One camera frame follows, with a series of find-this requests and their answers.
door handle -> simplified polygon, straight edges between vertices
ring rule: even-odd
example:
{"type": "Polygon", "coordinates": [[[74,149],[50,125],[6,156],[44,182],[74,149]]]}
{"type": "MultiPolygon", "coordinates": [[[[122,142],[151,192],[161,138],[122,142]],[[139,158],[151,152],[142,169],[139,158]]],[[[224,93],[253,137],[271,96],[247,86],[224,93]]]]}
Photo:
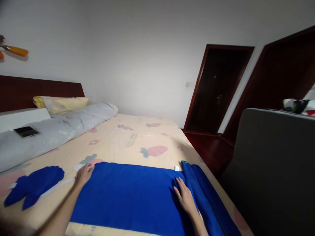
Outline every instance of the door handle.
{"type": "Polygon", "coordinates": [[[222,101],[223,98],[223,94],[221,94],[220,96],[217,97],[217,105],[219,105],[222,101]]]}

gray body pillow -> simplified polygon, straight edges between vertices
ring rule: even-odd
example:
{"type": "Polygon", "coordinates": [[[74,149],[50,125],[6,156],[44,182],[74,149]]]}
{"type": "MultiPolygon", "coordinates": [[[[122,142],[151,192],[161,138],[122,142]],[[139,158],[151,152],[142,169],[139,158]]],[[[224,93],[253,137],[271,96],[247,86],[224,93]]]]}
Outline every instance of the gray body pillow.
{"type": "Polygon", "coordinates": [[[24,126],[38,131],[37,136],[22,138],[15,131],[0,133],[0,172],[55,149],[113,118],[117,112],[110,103],[94,103],[24,126]]]}

yellow pillow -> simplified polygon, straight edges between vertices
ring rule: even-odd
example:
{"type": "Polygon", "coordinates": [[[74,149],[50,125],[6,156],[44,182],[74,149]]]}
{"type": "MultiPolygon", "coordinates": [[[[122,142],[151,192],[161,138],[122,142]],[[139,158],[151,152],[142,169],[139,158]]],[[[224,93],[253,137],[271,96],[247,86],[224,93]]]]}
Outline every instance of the yellow pillow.
{"type": "Polygon", "coordinates": [[[45,108],[44,101],[41,97],[33,97],[33,100],[38,108],[45,108]]]}
{"type": "Polygon", "coordinates": [[[33,99],[38,108],[46,107],[51,116],[62,115],[91,104],[88,97],[58,98],[38,96],[33,99]]]}

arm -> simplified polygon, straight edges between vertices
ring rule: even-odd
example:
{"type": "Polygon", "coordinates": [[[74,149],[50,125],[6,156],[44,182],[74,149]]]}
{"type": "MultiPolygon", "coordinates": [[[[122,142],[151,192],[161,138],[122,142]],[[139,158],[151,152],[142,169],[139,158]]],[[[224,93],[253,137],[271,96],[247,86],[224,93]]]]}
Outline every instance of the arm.
{"type": "Polygon", "coordinates": [[[181,206],[184,208],[184,210],[187,212],[187,214],[190,217],[190,220],[193,223],[193,227],[195,230],[196,236],[208,236],[208,232],[206,230],[206,227],[204,225],[203,219],[199,215],[199,212],[196,208],[193,196],[185,185],[184,181],[181,178],[176,178],[178,185],[180,187],[181,195],[178,191],[178,189],[174,186],[174,190],[178,196],[179,202],[181,206]]]}
{"type": "Polygon", "coordinates": [[[75,183],[65,201],[60,205],[60,208],[57,210],[57,212],[53,214],[52,218],[42,228],[38,236],[65,235],[79,193],[92,175],[94,168],[92,167],[89,169],[90,166],[91,164],[86,164],[78,171],[75,183]]]}

wooden headboard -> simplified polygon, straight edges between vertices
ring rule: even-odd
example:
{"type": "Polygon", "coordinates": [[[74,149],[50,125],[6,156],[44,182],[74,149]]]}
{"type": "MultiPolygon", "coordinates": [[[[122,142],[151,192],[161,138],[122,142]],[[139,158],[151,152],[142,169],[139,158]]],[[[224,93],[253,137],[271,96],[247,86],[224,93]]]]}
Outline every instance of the wooden headboard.
{"type": "Polygon", "coordinates": [[[0,75],[0,112],[35,108],[33,97],[84,97],[79,83],[0,75]]]}

